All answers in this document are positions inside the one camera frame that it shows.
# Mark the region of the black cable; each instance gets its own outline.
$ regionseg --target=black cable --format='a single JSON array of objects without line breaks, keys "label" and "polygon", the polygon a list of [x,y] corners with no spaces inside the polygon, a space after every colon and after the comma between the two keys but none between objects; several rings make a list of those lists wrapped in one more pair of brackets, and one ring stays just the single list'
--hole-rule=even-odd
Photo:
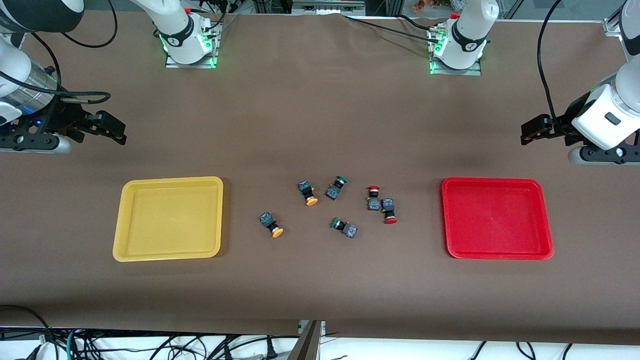
[{"label": "black cable", "polygon": [[201,338],[201,336],[196,336],[195,338],[193,338],[193,339],[191,339],[191,340],[187,341],[187,342],[186,342],[186,343],[185,343],[185,344],[180,348],[180,350],[178,350],[177,354],[174,354],[174,355],[173,355],[173,357],[171,358],[171,360],[175,360],[175,358],[176,358],[178,355],[180,355],[180,353],[181,353],[184,349],[186,349],[186,347],[187,347],[187,346],[189,346],[192,342],[197,341],[199,338]]},{"label": "black cable", "polygon": [[78,44],[80,46],[83,47],[89,47],[90,49],[98,49],[99,47],[105,47],[107,45],[109,45],[113,39],[116,38],[116,34],[118,34],[118,16],[116,15],[116,10],[113,8],[113,4],[111,3],[111,0],[107,0],[107,2],[109,3],[109,7],[111,8],[111,13],[113,14],[113,35],[111,36],[111,38],[109,40],[107,40],[106,42],[99,44],[99,45],[91,45],[91,44],[84,44],[72,37],[70,37],[67,33],[62,33],[62,35],[71,40],[73,43]]},{"label": "black cable", "polygon": [[571,347],[573,346],[573,344],[567,344],[566,347],[564,348],[564,351],[562,353],[562,360],[566,360],[566,355],[569,352],[569,349],[571,349]]},{"label": "black cable", "polygon": [[486,345],[486,341],[483,341],[480,343],[480,345],[478,345],[478,348],[476,349],[476,352],[474,353],[474,355],[472,357],[469,358],[469,360],[476,360],[478,358],[478,355],[480,355],[480,351],[482,351],[482,348]]},{"label": "black cable", "polygon": [[204,358],[207,357],[207,345],[204,345],[204,341],[202,341],[202,339],[200,337],[198,337],[198,341],[200,342],[200,344],[202,345],[202,348],[204,349]]},{"label": "black cable", "polygon": [[222,340],[222,341],[220,342],[220,344],[218,344],[218,346],[216,346],[216,348],[214,348],[214,349],[213,349],[213,351],[211,352],[211,354],[209,354],[209,356],[207,356],[205,360],[211,360],[211,359],[213,359],[213,357],[214,357],[215,355],[217,355],[217,354],[218,354],[218,352],[220,352],[220,351],[224,348],[225,344],[226,344],[226,345],[228,345],[229,343],[231,343],[231,341],[234,341],[235,339],[238,339],[239,337],[240,337],[240,335],[227,335],[227,336],[225,337],[225,339],[224,339],[224,340]]},{"label": "black cable", "polygon": [[545,29],[547,28],[547,23],[549,22],[549,19],[551,18],[551,15],[553,14],[554,10],[558,7],[558,5],[560,4],[561,1],[562,0],[556,0],[554,2],[554,4],[549,9],[549,12],[547,13],[547,16],[545,17],[545,20],[542,22],[542,27],[540,28],[540,34],[538,35],[538,72],[540,73],[540,79],[542,80],[542,86],[544,86],[544,88],[545,88],[545,95],[547,96],[547,103],[549,105],[549,112],[551,112],[551,120],[554,122],[554,125],[556,126],[556,128],[558,128],[558,130],[560,130],[560,132],[563,135],[567,136],[568,134],[560,126],[560,122],[558,121],[558,119],[556,117],[556,111],[554,109],[554,103],[551,100],[551,93],[549,91],[549,85],[547,84],[547,79],[545,77],[545,72],[542,70],[542,57],[541,57],[542,36],[545,34]]},{"label": "black cable", "polygon": [[529,360],[536,360],[536,352],[533,351],[533,346],[531,346],[531,343],[529,343],[528,341],[526,344],[527,346],[529,346],[529,350],[531,350],[531,355],[524,352],[524,350],[522,350],[522,348],[520,347],[520,342],[516,341],[516,347],[518,348],[518,351]]},{"label": "black cable", "polygon": [[51,61],[53,61],[53,68],[56,71],[56,81],[58,82],[58,86],[62,86],[62,75],[60,74],[60,64],[58,63],[58,58],[53,53],[53,50],[51,50],[51,48],[49,47],[49,44],[44,42],[44,40],[42,40],[42,38],[39,37],[38,34],[36,33],[31,33],[31,34],[40,44],[42,44],[42,47],[44,47],[45,50],[47,50],[47,52],[49,53],[49,56],[51,57]]},{"label": "black cable", "polygon": [[429,31],[429,27],[428,26],[422,26],[422,25],[418,24],[417,22],[411,20],[411,18],[409,18],[406,15],[403,15],[403,14],[399,13],[399,14],[396,15],[396,17],[399,17],[399,18],[402,18],[404,20],[407,20],[411,25],[415,26],[416,28]]},{"label": "black cable", "polygon": [[5,308],[5,309],[16,309],[16,310],[21,310],[21,311],[25,311],[33,316],[35,316],[36,319],[38,319],[38,321],[42,324],[42,326],[45,327],[45,329],[47,329],[47,332],[49,333],[49,335],[51,336],[52,339],[55,339],[55,337],[53,336],[53,332],[51,331],[51,327],[49,326],[49,324],[44,321],[44,319],[42,318],[42,316],[38,315],[38,313],[36,313],[35,311],[31,310],[30,308],[26,307],[26,306],[20,306],[20,305],[13,305],[13,304],[2,304],[0,305],[0,308]]},{"label": "black cable", "polygon": [[16,85],[20,85],[23,88],[27,88],[29,90],[33,90],[33,91],[37,91],[37,92],[43,92],[45,94],[53,94],[53,95],[60,95],[63,97],[78,97],[78,96],[102,96],[101,99],[97,99],[97,100],[87,100],[86,103],[87,104],[100,104],[102,102],[105,102],[107,100],[109,100],[109,98],[111,98],[111,94],[109,94],[108,92],[105,91],[61,91],[61,90],[50,90],[50,89],[45,89],[45,88],[40,88],[38,86],[33,86],[33,85],[29,85],[27,83],[23,83],[21,81],[19,81],[18,79],[14,79],[11,76],[5,74],[4,72],[0,71],[0,77],[11,81],[12,83],[16,84]]},{"label": "black cable", "polygon": [[273,350],[273,341],[271,341],[271,337],[267,336],[267,360],[272,360],[275,359],[276,357],[278,357],[278,353]]},{"label": "black cable", "polygon": [[215,28],[216,26],[220,25],[220,23],[223,22],[224,20],[225,20],[225,14],[223,13],[222,16],[220,16],[220,19],[218,19],[218,21],[214,22],[208,28],[204,28],[204,31],[209,31],[209,30]]},{"label": "black cable", "polygon": [[[270,338],[271,339],[297,339],[297,338],[299,338],[299,336],[271,336]],[[255,343],[257,341],[262,341],[262,340],[267,340],[267,338],[257,338],[257,339],[245,341],[244,343],[240,343],[240,344],[238,344],[238,345],[236,345],[236,346],[234,346],[232,348],[229,348],[229,354],[231,354],[231,351],[233,351],[233,350],[235,350],[235,349],[237,349],[239,347],[243,347],[245,345],[249,345],[251,343]],[[223,356],[224,356],[224,354],[218,356],[216,358],[216,360],[222,359]]]},{"label": "black cable", "polygon": [[171,340],[177,338],[177,336],[169,336],[169,338],[167,340],[164,341],[164,343],[162,343],[162,345],[160,345],[156,351],[154,351],[153,354],[151,354],[151,357],[149,358],[149,360],[153,360],[154,357],[156,357],[156,355],[158,355],[158,353],[160,352],[160,350],[162,350],[167,344],[169,344],[171,342]]},{"label": "black cable", "polygon": [[[57,77],[57,81],[58,81],[58,86],[61,86],[62,84],[62,77],[60,74],[60,65],[58,63],[58,59],[56,58],[56,55],[53,53],[53,50],[51,50],[51,48],[49,47],[49,45],[47,45],[47,43],[42,40],[42,38],[40,38],[37,34],[32,33],[33,37],[42,44],[42,46],[44,46],[44,48],[47,50],[47,52],[49,53],[49,56],[51,57],[51,60],[53,61],[54,64],[54,68],[56,69],[56,77]],[[111,94],[108,92],[104,92],[104,91],[66,91],[66,90],[51,90],[51,89],[46,89],[46,88],[41,88],[39,86],[33,86],[27,83],[23,83],[22,81],[19,81],[18,79],[15,79],[7,74],[5,74],[4,72],[0,71],[0,77],[4,78],[5,80],[11,81],[12,83],[22,86],[23,88],[27,88],[29,90],[33,90],[33,91],[37,91],[37,92],[43,92],[45,94],[53,94],[53,95],[60,95],[63,97],[79,97],[79,96],[102,96],[101,99],[97,99],[97,100],[87,100],[86,103],[87,104],[100,104],[102,102],[105,102],[107,100],[109,100],[109,98],[111,97]]]},{"label": "black cable", "polygon": [[417,35],[413,35],[413,34],[405,33],[405,32],[403,32],[403,31],[399,31],[399,30],[392,29],[392,28],[386,28],[385,26],[381,26],[381,25],[373,24],[372,22],[366,22],[366,21],[363,21],[363,20],[360,20],[360,19],[356,19],[356,18],[353,18],[353,17],[345,16],[345,18],[347,18],[347,19],[349,19],[349,20],[353,20],[353,21],[355,21],[355,22],[359,22],[359,23],[361,23],[361,24],[366,24],[366,25],[374,26],[374,27],[376,27],[376,28],[380,28],[380,29],[383,29],[383,30],[391,31],[391,32],[393,32],[393,33],[397,33],[397,34],[400,34],[400,35],[406,35],[406,36],[408,36],[408,37],[412,37],[412,38],[417,38],[417,39],[424,40],[424,41],[427,41],[427,42],[438,42],[436,39],[419,37],[419,36],[417,36]]}]

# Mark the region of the metal bracket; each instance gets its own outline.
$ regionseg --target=metal bracket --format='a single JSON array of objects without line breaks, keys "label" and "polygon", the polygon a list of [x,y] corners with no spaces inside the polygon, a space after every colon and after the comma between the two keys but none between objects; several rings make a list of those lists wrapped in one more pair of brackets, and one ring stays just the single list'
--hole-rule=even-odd
[{"label": "metal bracket", "polygon": [[[211,20],[209,18],[204,18],[205,27],[211,26]],[[209,31],[203,33],[203,36],[209,37],[209,39],[205,42],[205,45],[211,46],[211,52],[202,57],[202,59],[191,63],[191,64],[181,64],[176,62],[174,59],[169,56],[167,53],[166,62],[164,63],[164,67],[169,69],[215,69],[218,66],[218,53],[220,52],[220,39],[222,37],[222,22],[215,25]]]},{"label": "metal bracket", "polygon": [[325,331],[324,322],[320,320],[303,321],[307,321],[307,323],[303,326],[302,335],[298,338],[287,360],[316,360],[318,357],[320,337]]},{"label": "metal bracket", "polygon": [[623,6],[624,4],[620,5],[620,7],[613,14],[602,21],[604,33],[608,37],[620,36],[620,13],[622,12]]},{"label": "metal bracket", "polygon": [[583,146],[579,151],[580,158],[585,162],[616,163],[618,165],[640,163],[640,146],[638,146],[639,132],[636,131],[634,136],[633,144],[621,142],[618,146],[610,150],[602,150],[593,144]]}]

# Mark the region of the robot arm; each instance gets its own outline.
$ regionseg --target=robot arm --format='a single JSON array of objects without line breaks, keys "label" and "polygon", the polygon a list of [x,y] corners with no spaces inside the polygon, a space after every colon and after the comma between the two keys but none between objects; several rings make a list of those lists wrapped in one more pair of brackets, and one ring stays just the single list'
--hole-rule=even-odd
[{"label": "robot arm", "polygon": [[458,19],[444,23],[446,39],[433,54],[452,69],[471,67],[482,56],[499,11],[495,0],[469,0]]},{"label": "robot arm", "polygon": [[[183,9],[180,0],[131,1],[154,21],[165,51],[177,63],[194,63],[212,51],[211,21]],[[83,0],[40,0],[38,6],[0,0],[0,32],[68,32],[83,13]],[[0,151],[66,154],[70,140],[81,143],[85,133],[106,136],[121,145],[126,142],[122,122],[106,111],[95,115],[84,111],[77,99],[51,94],[65,91],[52,72],[1,39],[0,71],[14,79],[0,78]]]},{"label": "robot arm", "polygon": [[160,32],[165,51],[181,64],[202,59],[213,49],[211,20],[186,11],[180,0],[131,0],[144,10]]},{"label": "robot arm", "polygon": [[[620,28],[629,61],[574,101],[555,121],[542,114],[523,124],[522,145],[564,136],[567,146],[583,143],[569,153],[574,163],[640,165],[640,1],[625,3]],[[634,133],[635,140],[627,143]]]}]

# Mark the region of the table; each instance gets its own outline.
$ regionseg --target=table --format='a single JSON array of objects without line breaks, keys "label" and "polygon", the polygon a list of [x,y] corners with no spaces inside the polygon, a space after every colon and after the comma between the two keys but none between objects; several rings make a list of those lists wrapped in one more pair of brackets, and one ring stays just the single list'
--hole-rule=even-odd
[{"label": "table", "polygon": [[[43,34],[65,87],[111,92],[86,108],[120,118],[129,139],[88,136],[67,156],[0,154],[1,303],[60,327],[291,334],[298,319],[321,318],[341,336],[640,343],[640,170],[572,165],[560,139],[520,145],[520,124],[548,111],[540,23],[496,23],[483,75],[454,77],[429,75],[420,40],[339,15],[242,16],[215,70],[165,69],[146,15],[118,20],[103,49]],[[111,27],[109,12],[87,12],[73,35],[98,43]],[[51,63],[32,39],[25,50]],[[562,112],[624,57],[601,25],[557,23],[543,62]],[[336,175],[349,180],[340,199],[307,208],[296,183],[321,194]],[[222,251],[116,262],[122,186],[187,176],[225,182]],[[539,181],[554,257],[450,257],[449,176]],[[396,225],[365,210],[372,184],[395,198]],[[277,240],[258,222],[265,211],[286,230]],[[358,238],[330,229],[333,217]]]}]

